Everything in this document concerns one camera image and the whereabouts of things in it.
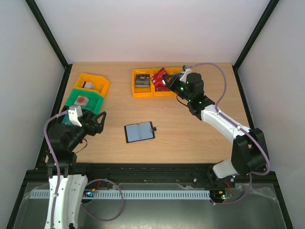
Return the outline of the black card holder wallet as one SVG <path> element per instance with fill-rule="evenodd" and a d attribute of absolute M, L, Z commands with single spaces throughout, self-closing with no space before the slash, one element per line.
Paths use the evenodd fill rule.
<path fill-rule="evenodd" d="M 124 126 L 126 143 L 133 143 L 155 138 L 157 128 L 152 122 L 142 122 Z"/>

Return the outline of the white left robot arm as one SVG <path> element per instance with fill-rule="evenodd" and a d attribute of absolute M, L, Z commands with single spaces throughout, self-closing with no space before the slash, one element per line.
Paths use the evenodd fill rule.
<path fill-rule="evenodd" d="M 47 162 L 50 197 L 46 229 L 76 229 L 81 199 L 88 178 L 76 174 L 77 155 L 74 149 L 87 135 L 95 136 L 104 129 L 107 113 L 78 111 L 70 107 L 46 121 L 43 129 L 49 148 Z"/>

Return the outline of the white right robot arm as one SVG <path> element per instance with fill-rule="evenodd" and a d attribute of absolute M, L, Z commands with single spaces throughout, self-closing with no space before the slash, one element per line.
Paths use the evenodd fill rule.
<path fill-rule="evenodd" d="M 220 186 L 228 176 L 269 173 L 270 161 L 263 132 L 258 128 L 250 129 L 221 111 L 218 104 L 204 94 L 204 82 L 199 73 L 165 74 L 163 83 L 187 101 L 192 115 L 214 127 L 232 144 L 231 157 L 212 166 L 208 175 L 211 186 Z"/>

